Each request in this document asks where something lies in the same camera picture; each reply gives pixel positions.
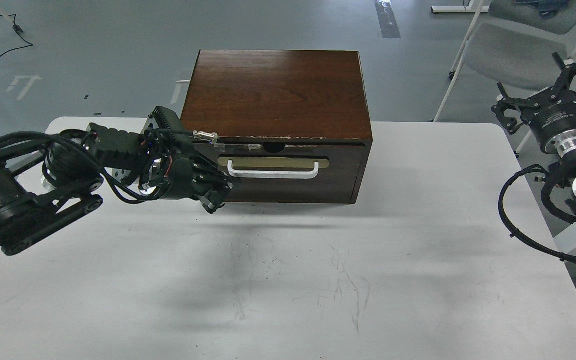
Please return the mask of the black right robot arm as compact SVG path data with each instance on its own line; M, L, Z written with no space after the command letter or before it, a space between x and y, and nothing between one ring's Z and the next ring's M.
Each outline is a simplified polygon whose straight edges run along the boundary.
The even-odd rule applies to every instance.
M541 152L559 160L545 168L533 164L515 173L503 185L498 198L498 213L510 237L563 262L576 265L576 256L555 251L524 234L505 211L505 195L516 180L528 174L542 174L542 205L568 224L576 223L576 63L565 63L558 53L553 59L561 70L555 84L526 99L510 97L499 83L501 98L491 108L508 133L526 125Z

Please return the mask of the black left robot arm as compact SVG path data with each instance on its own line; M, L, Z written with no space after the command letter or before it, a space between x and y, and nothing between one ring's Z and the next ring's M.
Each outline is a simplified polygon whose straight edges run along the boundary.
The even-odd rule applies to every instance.
M187 130L158 105L140 133L90 123L57 134L0 137L0 250L18 255L99 209L107 183L122 202L192 199L222 208L235 178L195 148L217 133Z

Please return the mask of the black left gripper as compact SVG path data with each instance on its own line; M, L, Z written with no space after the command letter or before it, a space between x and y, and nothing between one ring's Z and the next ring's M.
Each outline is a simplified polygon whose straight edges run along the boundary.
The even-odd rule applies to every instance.
M174 111L158 105L141 132L90 123L84 150L123 202L192 199L215 214L233 182L196 149L203 139L201 130L186 129Z

